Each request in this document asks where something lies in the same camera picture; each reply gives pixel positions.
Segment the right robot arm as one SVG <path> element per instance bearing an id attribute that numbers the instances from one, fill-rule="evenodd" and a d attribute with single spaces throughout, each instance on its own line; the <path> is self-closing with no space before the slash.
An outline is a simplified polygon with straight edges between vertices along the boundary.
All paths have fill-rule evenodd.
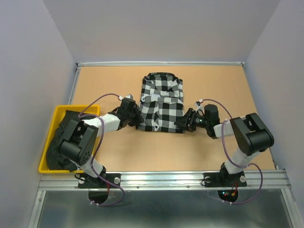
<path id="1" fill-rule="evenodd" d="M 221 123 L 216 105 L 208 104 L 202 110 L 190 108 L 183 117 L 174 123 L 177 127 L 193 132 L 204 128 L 212 139 L 224 140 L 234 136 L 237 149 L 232 157 L 221 165 L 218 172 L 204 173 L 202 185 L 209 188 L 247 185 L 244 174 L 250 162 L 261 152 L 274 145 L 274 137 L 258 114 L 251 113 Z"/>

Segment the black white checkered shirt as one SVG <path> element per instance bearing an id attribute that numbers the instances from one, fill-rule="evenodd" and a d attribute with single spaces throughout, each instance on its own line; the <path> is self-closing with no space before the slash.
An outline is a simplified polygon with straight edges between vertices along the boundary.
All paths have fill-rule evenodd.
<path id="1" fill-rule="evenodd" d="M 172 73 L 149 73 L 142 80 L 139 112 L 146 132 L 184 133 L 174 123 L 184 116 L 183 80 Z"/>

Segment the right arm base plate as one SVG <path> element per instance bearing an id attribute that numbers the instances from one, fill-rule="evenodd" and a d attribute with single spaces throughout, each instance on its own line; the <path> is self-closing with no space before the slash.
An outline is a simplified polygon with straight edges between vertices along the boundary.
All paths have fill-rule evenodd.
<path id="1" fill-rule="evenodd" d="M 220 172 L 205 172 L 203 173 L 202 185 L 207 188 L 224 188 L 224 187 L 246 187 L 247 182 L 246 178 L 241 180 L 241 177 L 244 177 L 244 172 L 237 174 L 220 174 Z"/>

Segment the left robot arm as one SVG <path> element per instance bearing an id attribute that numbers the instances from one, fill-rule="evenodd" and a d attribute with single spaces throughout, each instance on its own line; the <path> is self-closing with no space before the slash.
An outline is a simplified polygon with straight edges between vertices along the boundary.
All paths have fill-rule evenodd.
<path id="1" fill-rule="evenodd" d="M 106 176 L 102 173 L 104 166 L 93 155 L 96 139 L 103 139 L 106 132 L 133 127 L 142 122 L 136 101 L 129 97 L 122 98 L 120 106 L 105 115 L 87 120 L 73 118 L 60 138 L 58 152 L 81 168 L 89 176 L 91 184 L 101 187 L 105 184 Z"/>

